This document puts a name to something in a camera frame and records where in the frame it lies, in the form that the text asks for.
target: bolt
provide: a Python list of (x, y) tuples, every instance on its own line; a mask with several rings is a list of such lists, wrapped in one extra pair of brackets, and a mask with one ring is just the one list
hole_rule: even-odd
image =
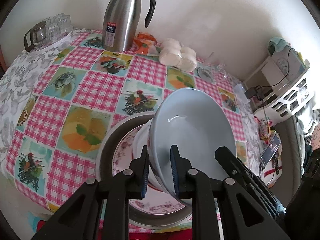
[(86, 184), (89, 184), (89, 185), (94, 184), (95, 181), (96, 181), (95, 178), (87, 178), (87, 179), (85, 180)]
[(235, 180), (233, 178), (226, 178), (226, 183), (229, 185), (233, 185), (235, 183)]
[(188, 170), (188, 173), (189, 173), (190, 175), (197, 175), (197, 174), (198, 174), (198, 171), (197, 171), (196, 169), (190, 169), (190, 170)]
[(131, 175), (132, 173), (133, 173), (133, 171), (130, 170), (130, 169), (126, 169), (126, 170), (123, 171), (123, 174), (126, 175), (126, 176), (129, 176), (129, 175)]

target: metal basin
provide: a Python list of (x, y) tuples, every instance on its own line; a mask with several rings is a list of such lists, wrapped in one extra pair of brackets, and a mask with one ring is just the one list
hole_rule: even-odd
[[(116, 124), (104, 138), (96, 160), (96, 178), (98, 181), (112, 178), (112, 158), (120, 140), (135, 127), (145, 124), (154, 116), (154, 112), (133, 114)], [(147, 229), (166, 229), (174, 227), (192, 214), (191, 207), (184, 207), (166, 215), (143, 213), (129, 205), (129, 222)]]

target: floral tablecloth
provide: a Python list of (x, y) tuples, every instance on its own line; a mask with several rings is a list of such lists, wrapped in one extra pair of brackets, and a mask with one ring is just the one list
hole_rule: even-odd
[[(128, 115), (156, 111), (182, 87), (206, 92), (223, 108), (238, 157), (259, 174), (258, 128), (250, 107), (236, 100), (237, 79), (210, 84), (134, 51), (105, 51), (101, 31), (82, 29), (45, 53), (23, 51), (15, 59), (0, 81), (0, 161), (24, 195), (55, 212), (95, 176), (111, 127)], [(130, 232), (153, 231), (131, 225)]]

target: smartphone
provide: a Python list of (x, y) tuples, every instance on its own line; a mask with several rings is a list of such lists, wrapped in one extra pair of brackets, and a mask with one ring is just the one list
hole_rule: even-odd
[(268, 164), (268, 162), (271, 160), (273, 155), (276, 153), (280, 144), (281, 144), (280, 137), (279, 137), (278, 133), (275, 132), (275, 134), (273, 135), (272, 139), (270, 140), (267, 148), (264, 149), (264, 151), (260, 157), (260, 161), (264, 167)]

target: black jug handle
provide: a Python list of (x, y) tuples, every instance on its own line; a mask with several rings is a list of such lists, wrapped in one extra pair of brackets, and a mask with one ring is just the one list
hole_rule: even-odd
[[(31, 42), (31, 45), (28, 46), (28, 42), (27, 42), (27, 35), (28, 33), (30, 33), (30, 42)], [(35, 46), (33, 44), (33, 40), (32, 40), (32, 36), (33, 36), (33, 29), (30, 29), (27, 31), (27, 33), (24, 35), (24, 49), (27, 51), (27, 52), (30, 52), (32, 51)]]
[(147, 14), (147, 17), (144, 21), (144, 26), (147, 28), (149, 26), (149, 23), (151, 21), (151, 18), (153, 16), (153, 12), (155, 11), (155, 7), (156, 7), (156, 0), (150, 0), (150, 8)]

